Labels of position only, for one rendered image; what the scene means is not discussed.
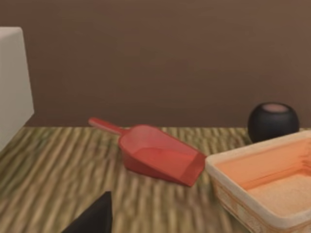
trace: black round object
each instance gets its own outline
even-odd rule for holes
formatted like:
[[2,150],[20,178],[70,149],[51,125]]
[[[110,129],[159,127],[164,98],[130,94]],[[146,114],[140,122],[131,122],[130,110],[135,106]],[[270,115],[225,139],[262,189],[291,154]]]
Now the black round object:
[[248,119],[248,135],[253,143],[299,131],[295,110],[283,103],[267,102],[258,105]]

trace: red handle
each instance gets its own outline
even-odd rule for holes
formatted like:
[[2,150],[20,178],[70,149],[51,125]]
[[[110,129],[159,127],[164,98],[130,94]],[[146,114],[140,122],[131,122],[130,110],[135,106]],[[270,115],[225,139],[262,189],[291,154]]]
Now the red handle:
[[95,118],[95,117],[91,117],[89,120],[88,120],[88,123],[95,127],[95,128],[98,128],[98,129],[101,129],[101,130],[105,130],[105,131],[108,131],[110,133],[114,133],[114,134],[124,134],[127,130],[125,129],[122,129],[120,128],[119,126],[116,126],[114,124],[111,124],[107,121],[104,121],[104,120],[101,120],[101,119],[98,119],[98,118]]

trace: shovel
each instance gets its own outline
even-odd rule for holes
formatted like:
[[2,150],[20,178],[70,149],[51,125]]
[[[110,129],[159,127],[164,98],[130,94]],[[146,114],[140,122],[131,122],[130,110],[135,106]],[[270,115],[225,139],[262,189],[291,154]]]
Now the shovel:
[[133,172],[193,186],[205,168],[205,155],[156,127],[137,125],[122,129],[94,117],[88,122],[98,129],[120,135],[123,164]]

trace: wooden table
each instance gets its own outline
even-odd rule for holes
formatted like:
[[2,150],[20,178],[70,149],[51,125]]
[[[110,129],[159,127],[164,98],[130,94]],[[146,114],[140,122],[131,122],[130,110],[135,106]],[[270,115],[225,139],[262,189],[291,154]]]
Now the wooden table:
[[[206,155],[249,143],[245,129],[163,128]],[[0,232],[57,233],[107,190],[113,233],[246,233],[204,171],[189,188],[127,171],[117,137],[94,128],[23,128],[0,154]]]

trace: brown background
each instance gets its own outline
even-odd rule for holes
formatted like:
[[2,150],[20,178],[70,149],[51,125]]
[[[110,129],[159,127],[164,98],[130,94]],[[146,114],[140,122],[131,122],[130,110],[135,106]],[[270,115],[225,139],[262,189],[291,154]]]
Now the brown background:
[[259,102],[311,126],[309,0],[1,0],[24,30],[31,126],[245,126]]

